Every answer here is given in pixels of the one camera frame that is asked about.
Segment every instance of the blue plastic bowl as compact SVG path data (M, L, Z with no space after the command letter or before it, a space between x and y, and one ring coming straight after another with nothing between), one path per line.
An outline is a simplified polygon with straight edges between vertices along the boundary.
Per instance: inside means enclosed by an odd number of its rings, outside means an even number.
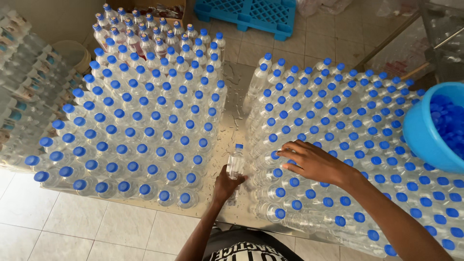
M409 148L423 161L446 172L464 174L464 160L446 145L432 122L430 99L437 94L446 95L455 105L464 107L464 84L435 85L407 112L403 135Z

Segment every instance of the person's right hand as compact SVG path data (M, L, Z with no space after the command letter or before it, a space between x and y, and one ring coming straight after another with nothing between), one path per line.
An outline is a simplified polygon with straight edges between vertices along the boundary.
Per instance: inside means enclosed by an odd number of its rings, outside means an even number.
M359 171L346 165L336 157L319 147L301 140L290 141L277 152L278 156L294 160L297 164L285 163L284 169L290 170L305 178L319 182L342 186L350 177Z

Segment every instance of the white bucket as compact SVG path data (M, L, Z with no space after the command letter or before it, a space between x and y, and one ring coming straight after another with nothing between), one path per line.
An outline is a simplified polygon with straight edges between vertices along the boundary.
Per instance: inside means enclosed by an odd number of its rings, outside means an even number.
M76 41L64 40L56 42L52 46L78 73L84 75L89 72L90 52L82 44Z

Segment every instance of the blue plastic pallet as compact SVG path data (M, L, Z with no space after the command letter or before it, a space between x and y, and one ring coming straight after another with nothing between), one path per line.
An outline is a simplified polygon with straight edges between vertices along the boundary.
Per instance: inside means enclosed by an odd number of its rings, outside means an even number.
M293 33L295 7L294 0L197 0L194 10L201 21L213 17L236 23L240 31L253 27L285 41Z

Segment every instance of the black t-shirt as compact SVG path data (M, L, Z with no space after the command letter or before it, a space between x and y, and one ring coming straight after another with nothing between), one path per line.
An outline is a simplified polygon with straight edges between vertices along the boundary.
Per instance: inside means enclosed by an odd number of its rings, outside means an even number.
M228 230L210 236L203 261L303 261L263 231Z

